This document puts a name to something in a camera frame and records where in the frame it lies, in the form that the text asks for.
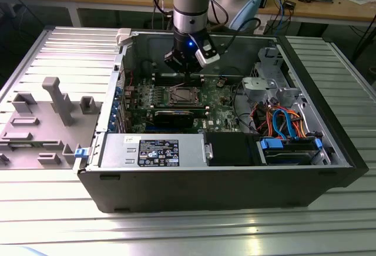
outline wooden workbench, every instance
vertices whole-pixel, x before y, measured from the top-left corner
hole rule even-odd
[[[125,11],[151,11],[152,0],[23,0],[25,3],[37,5],[64,6],[68,8],[75,26],[80,25],[78,8],[117,9]],[[357,5],[348,0],[334,0],[332,4],[323,2],[303,3],[295,2],[296,8],[292,20],[315,23],[338,23],[348,25],[365,25],[372,20],[376,13],[376,4],[367,3]],[[15,2],[15,0],[3,0],[3,2]],[[172,8],[173,0],[165,0],[165,8]],[[277,14],[278,9],[273,0],[268,0],[267,6],[259,9],[259,15],[265,15],[264,19],[272,14]]]

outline cpu socket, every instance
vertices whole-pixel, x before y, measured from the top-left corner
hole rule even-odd
[[[202,106],[196,87],[174,87],[169,90],[169,106]]]

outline warning label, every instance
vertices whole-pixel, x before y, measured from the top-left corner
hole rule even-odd
[[[140,140],[140,167],[179,166],[178,140]]]

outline circuit board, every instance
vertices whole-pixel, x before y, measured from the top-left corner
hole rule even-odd
[[[201,87],[155,86],[143,79],[128,108],[132,133],[240,132],[232,108],[231,86],[217,87],[218,78],[207,78]],[[157,112],[185,112],[194,117],[189,128],[161,128],[153,124]]]

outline motherboard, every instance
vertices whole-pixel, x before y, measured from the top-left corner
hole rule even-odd
[[[158,86],[142,79],[126,87],[129,133],[240,132],[232,107],[233,85],[205,78],[199,85]]]

